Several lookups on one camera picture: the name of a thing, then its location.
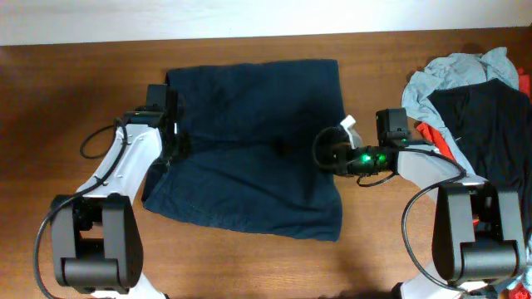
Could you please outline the dark navy blue shorts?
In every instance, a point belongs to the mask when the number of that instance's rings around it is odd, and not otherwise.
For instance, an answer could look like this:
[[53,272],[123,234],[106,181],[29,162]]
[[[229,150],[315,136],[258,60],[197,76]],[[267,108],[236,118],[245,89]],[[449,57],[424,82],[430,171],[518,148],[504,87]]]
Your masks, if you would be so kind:
[[341,197],[312,153],[345,116],[336,61],[194,66],[165,82],[180,99],[183,140],[173,161],[151,165],[145,209],[243,233],[339,239]]

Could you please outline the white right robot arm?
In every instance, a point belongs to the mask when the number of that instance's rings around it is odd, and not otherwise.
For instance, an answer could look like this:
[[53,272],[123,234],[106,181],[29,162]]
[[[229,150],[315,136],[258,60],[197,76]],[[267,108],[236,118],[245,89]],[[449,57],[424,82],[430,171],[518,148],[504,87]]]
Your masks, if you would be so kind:
[[[470,174],[427,140],[411,136],[406,111],[376,113],[376,146],[365,146],[350,115],[313,142],[314,163],[341,177],[400,176],[418,188],[401,216],[406,251],[419,273],[392,288],[392,297],[495,298],[495,286],[524,276],[530,266],[520,200],[513,189]],[[432,261],[423,267],[411,248],[407,218],[427,195],[436,203]]]

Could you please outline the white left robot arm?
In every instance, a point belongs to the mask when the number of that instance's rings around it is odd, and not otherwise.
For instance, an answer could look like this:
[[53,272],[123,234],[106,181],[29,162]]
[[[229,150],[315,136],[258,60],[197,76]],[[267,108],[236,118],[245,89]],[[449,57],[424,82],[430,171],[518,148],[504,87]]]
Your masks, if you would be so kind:
[[163,298],[142,272],[144,253],[132,209],[151,167],[179,156],[184,105],[167,85],[112,126],[110,148],[72,195],[58,195],[43,221],[51,229],[54,275],[62,287],[96,298]]

